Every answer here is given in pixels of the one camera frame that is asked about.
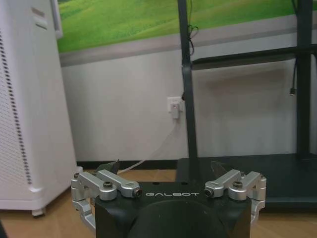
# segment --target air purifier vent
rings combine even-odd
[[[32,184],[0,29],[0,182]]]

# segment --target black metal pole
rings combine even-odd
[[[186,107],[186,124],[189,158],[197,158],[196,123],[194,111],[194,96],[192,70],[190,60],[190,48],[188,41],[188,20],[186,0],[178,0],[179,29],[182,46],[182,73],[184,83],[184,96]]]
[[[298,0],[297,45],[312,43],[313,0]],[[297,55],[297,155],[307,158],[310,154],[311,117],[311,54]]]

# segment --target grass field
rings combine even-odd
[[[177,33],[177,0],[58,0],[60,52]],[[291,0],[193,0],[200,29],[294,14]]]

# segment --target screw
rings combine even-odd
[[[233,182],[232,184],[234,187],[237,187],[237,188],[242,188],[243,184],[240,182],[240,181],[235,181]]]
[[[204,194],[205,194],[206,197],[211,198],[213,196],[213,190],[210,191],[208,189],[205,189],[204,190]]]
[[[104,188],[111,188],[112,182],[104,182]]]
[[[133,197],[139,198],[141,196],[142,196],[142,189],[139,188],[139,189],[133,191]]]
[[[95,206],[95,198],[94,197],[92,197],[92,198],[90,198],[90,204],[92,205],[92,206]]]

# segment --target silver metal linkage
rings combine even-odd
[[[117,197],[117,189],[124,197],[137,198],[142,195],[137,182],[125,180],[107,170],[98,171],[96,176],[82,172],[75,174],[71,180],[73,205],[80,212],[84,224],[92,231],[96,231],[96,220],[86,199],[90,198],[92,204],[97,196],[100,200],[111,201]]]
[[[129,181],[124,178],[121,178],[118,175],[115,175],[108,170],[98,171],[96,176],[104,181],[111,181],[117,189],[121,192],[121,195],[124,197],[140,197],[142,195],[142,190],[139,184],[135,181]]]
[[[245,176],[238,170],[230,170],[205,184],[207,197],[221,197],[225,189],[228,189],[228,195],[233,200],[244,201],[247,197],[251,199],[251,225],[254,224],[258,220],[259,211],[265,207],[266,178],[257,172],[250,172]]]
[[[223,176],[217,178],[214,181],[208,181],[205,183],[205,193],[209,194],[209,197],[222,197],[225,189],[236,180],[241,178],[240,171],[230,170]]]

